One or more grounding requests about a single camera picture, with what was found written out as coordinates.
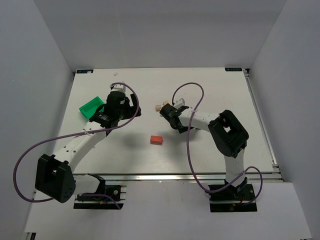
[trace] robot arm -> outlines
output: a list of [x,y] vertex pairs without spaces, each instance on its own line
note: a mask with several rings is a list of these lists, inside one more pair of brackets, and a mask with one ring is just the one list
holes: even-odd
[[[192,113],[192,108],[185,105],[183,98],[177,100],[173,106],[166,104],[160,111],[171,127],[179,133],[188,130]],[[211,133],[216,147],[224,156],[226,184],[244,172],[244,152],[249,135],[230,110],[220,114],[196,111],[191,127]],[[230,187],[237,194],[246,184],[247,178],[243,174]]]
[[[35,188],[60,203],[65,203],[74,194],[105,194],[105,180],[98,175],[73,176],[84,156],[111,131],[92,132],[118,126],[120,120],[130,119],[137,110],[137,99],[131,94],[133,106],[126,97],[126,87],[112,85],[106,104],[98,107],[85,125],[84,135],[76,136],[62,149],[49,156],[43,154],[37,164]],[[139,108],[136,117],[141,116]]]

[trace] green tray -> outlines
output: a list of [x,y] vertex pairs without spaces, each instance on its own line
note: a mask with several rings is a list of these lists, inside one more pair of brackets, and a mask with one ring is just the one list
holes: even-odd
[[79,110],[87,119],[90,119],[95,114],[97,108],[102,104],[104,104],[104,102],[100,97],[96,96],[94,99],[80,107]]

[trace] red cube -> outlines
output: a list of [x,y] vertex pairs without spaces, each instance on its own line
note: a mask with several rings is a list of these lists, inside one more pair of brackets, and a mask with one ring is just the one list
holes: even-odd
[[162,142],[163,142],[162,136],[151,136],[151,138],[150,138],[151,144],[162,145]]

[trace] white tabletop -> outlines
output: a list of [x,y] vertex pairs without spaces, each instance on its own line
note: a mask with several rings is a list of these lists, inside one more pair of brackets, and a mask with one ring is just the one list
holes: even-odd
[[[259,184],[253,187],[257,192]],[[36,233],[36,240],[311,238],[292,183],[264,183],[258,212],[211,213],[208,196],[196,183],[129,182],[126,192],[121,210],[73,209],[74,198],[33,203],[25,231]]]
[[[256,166],[272,172],[272,160],[253,106],[243,72],[226,72],[224,68],[135,68],[94,69],[78,73],[70,93],[60,135],[80,132],[87,119],[79,107],[96,96],[103,101],[110,84],[125,82],[139,98],[142,116],[122,129],[114,130],[92,149],[75,169],[75,173],[153,174],[190,173],[186,153],[186,133],[179,134],[155,111],[155,105],[171,101],[180,85],[197,82],[205,90],[200,111],[221,113],[231,110],[249,133],[244,153],[244,166]],[[201,96],[197,86],[186,86],[176,98],[184,98],[194,107]],[[162,145],[150,144],[150,136],[162,136]],[[70,139],[59,140],[56,149]],[[210,133],[193,130],[190,141],[191,158],[198,173],[224,173],[225,162]]]

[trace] white wall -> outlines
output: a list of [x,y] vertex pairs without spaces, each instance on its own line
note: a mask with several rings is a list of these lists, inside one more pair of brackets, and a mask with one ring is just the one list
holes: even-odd
[[34,0],[77,68],[249,68],[286,0]]
[[[0,239],[17,240],[30,204],[14,190],[14,165],[29,146],[57,134],[72,72],[32,0],[2,1],[0,23]],[[38,147],[18,170],[18,185],[29,198],[37,160],[51,149]]]
[[320,1],[289,0],[251,69],[280,170],[320,239]]

